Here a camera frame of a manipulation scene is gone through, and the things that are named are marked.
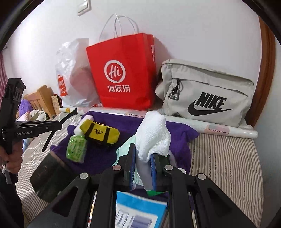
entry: striped curtain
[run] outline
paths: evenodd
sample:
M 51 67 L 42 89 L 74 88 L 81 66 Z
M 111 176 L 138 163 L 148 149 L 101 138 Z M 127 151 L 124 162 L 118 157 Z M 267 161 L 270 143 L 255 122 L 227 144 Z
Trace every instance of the striped curtain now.
M 4 67 L 3 54 L 0 53 L 0 106 L 2 103 L 2 98 L 4 96 L 5 87 L 7 85 L 7 82 L 8 82 L 8 78 L 7 78 L 5 67 Z

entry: white wall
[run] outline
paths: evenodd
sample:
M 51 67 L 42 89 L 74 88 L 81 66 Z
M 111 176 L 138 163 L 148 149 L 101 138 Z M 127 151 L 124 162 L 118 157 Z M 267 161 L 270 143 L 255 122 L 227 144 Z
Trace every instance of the white wall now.
M 13 72 L 13 66 L 11 62 L 10 49 L 6 48 L 3 51 L 4 67 L 8 78 L 16 77 Z
M 92 10 L 76 15 L 76 0 L 45 0 L 8 42 L 14 75 L 26 92 L 56 83 L 55 54 L 75 38 L 98 42 L 109 16 L 125 14 L 140 32 L 155 36 L 157 67 L 168 58 L 222 66 L 226 72 L 257 81 L 261 41 L 257 15 L 241 0 L 92 0 Z M 132 32 L 121 19 L 123 34 Z M 104 38 L 113 36 L 108 25 Z
M 266 227 L 281 207 L 281 45 L 276 40 L 276 64 L 270 92 L 255 126 L 255 140 L 264 182 L 261 228 Z

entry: white plastic bag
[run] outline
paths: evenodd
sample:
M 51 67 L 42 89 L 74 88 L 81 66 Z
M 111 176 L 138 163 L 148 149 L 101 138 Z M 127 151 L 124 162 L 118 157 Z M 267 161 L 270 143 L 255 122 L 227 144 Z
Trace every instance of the white plastic bag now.
M 89 39 L 66 42 L 57 51 L 57 88 L 63 106 L 101 106 L 86 52 Z

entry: purple towel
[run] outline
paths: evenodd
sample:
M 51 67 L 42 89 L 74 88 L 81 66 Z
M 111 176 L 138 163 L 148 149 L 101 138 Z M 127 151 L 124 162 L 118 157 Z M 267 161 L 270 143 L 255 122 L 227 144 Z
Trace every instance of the purple towel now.
M 112 146 L 97 145 L 88 142 L 85 161 L 83 164 L 75 163 L 65 157 L 68 141 L 72 135 L 75 126 L 69 125 L 68 135 L 57 146 L 51 146 L 51 150 L 67 165 L 69 165 L 77 174 L 88 172 L 91 175 L 102 173 L 110 167 L 117 159 L 116 150 L 128 138 L 136 134 L 142 118 L 121 116 L 107 113 L 90 111 L 86 115 L 92 115 L 98 123 L 114 127 L 120 131 L 118 142 Z M 198 132 L 185 124 L 166 122 L 166 126 L 171 133 L 170 150 L 175 156 L 179 168 L 184 168 L 187 173 L 190 171 L 191 154 L 188 142 L 198 137 Z

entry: white sponge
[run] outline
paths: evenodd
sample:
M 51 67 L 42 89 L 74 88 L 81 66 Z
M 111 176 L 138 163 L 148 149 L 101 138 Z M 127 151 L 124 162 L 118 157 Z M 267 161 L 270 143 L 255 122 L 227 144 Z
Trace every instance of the white sponge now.
M 82 132 L 82 130 L 80 129 L 80 126 L 85 122 L 85 120 L 91 120 L 94 121 L 93 116 L 87 115 L 84 116 L 84 118 L 80 121 L 80 123 L 77 125 L 77 127 L 74 129 L 74 134 L 75 135 L 80 135 L 80 136 L 84 136 L 84 133 Z

